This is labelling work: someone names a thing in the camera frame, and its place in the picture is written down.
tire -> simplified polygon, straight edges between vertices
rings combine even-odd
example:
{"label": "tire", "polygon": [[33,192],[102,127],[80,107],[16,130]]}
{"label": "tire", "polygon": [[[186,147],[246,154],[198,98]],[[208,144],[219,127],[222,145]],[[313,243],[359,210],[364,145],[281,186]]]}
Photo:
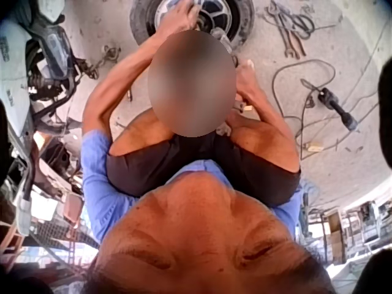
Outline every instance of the tire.
{"label": "tire", "polygon": [[[129,22],[132,34],[139,45],[155,34],[155,12],[161,0],[135,0],[130,10]],[[232,11],[232,26],[228,38],[233,49],[246,41],[254,23],[254,6],[252,0],[227,0]]]}

power drill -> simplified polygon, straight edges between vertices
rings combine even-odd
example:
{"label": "power drill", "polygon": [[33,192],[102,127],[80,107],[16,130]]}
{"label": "power drill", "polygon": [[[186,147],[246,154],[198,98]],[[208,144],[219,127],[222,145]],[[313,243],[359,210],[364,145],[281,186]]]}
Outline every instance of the power drill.
{"label": "power drill", "polygon": [[349,131],[353,131],[356,129],[356,127],[358,126],[358,122],[350,113],[343,110],[343,108],[339,105],[339,99],[329,89],[323,88],[321,91],[319,90],[318,99],[328,109],[335,110],[338,115],[341,116],[343,125]]}

blue sleeve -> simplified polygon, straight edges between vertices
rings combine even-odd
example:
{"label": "blue sleeve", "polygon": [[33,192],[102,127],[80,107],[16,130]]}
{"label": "blue sleeve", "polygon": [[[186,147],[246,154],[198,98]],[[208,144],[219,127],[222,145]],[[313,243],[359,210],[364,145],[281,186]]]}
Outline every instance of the blue sleeve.
{"label": "blue sleeve", "polygon": [[279,205],[270,210],[280,219],[290,231],[291,236],[295,236],[295,227],[300,216],[300,208],[304,190],[301,185],[298,185],[295,193],[290,200],[282,205]]}
{"label": "blue sleeve", "polygon": [[92,232],[100,242],[137,201],[118,192],[108,181],[106,158],[110,145],[111,141],[99,130],[85,134],[81,144],[85,205]]}

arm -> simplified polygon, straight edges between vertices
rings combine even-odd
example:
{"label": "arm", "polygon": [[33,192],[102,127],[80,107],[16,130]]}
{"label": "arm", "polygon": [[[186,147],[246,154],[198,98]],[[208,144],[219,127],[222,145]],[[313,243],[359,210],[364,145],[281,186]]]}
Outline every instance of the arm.
{"label": "arm", "polygon": [[155,35],[114,66],[87,101],[83,112],[83,134],[97,129],[111,138],[109,119],[114,109],[136,78],[150,65],[155,52],[167,37],[195,26],[199,10],[199,6],[193,5],[193,0],[181,0],[162,20]]}
{"label": "arm", "polygon": [[237,68],[237,92],[255,108],[261,121],[275,127],[289,140],[294,140],[284,118],[273,108],[265,92],[260,89],[254,69],[249,62],[241,62]]}

hand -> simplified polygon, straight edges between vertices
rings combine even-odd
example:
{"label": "hand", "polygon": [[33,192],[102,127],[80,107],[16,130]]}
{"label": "hand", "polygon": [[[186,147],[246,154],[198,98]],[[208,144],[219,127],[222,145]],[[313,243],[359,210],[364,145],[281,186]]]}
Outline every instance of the hand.
{"label": "hand", "polygon": [[179,0],[177,5],[164,16],[156,37],[164,42],[171,34],[194,29],[200,9],[199,5],[194,5],[194,0]]}
{"label": "hand", "polygon": [[237,93],[241,95],[243,99],[252,104],[252,97],[254,96],[253,94],[260,90],[260,87],[257,83],[253,62],[250,59],[239,59],[236,73]]}

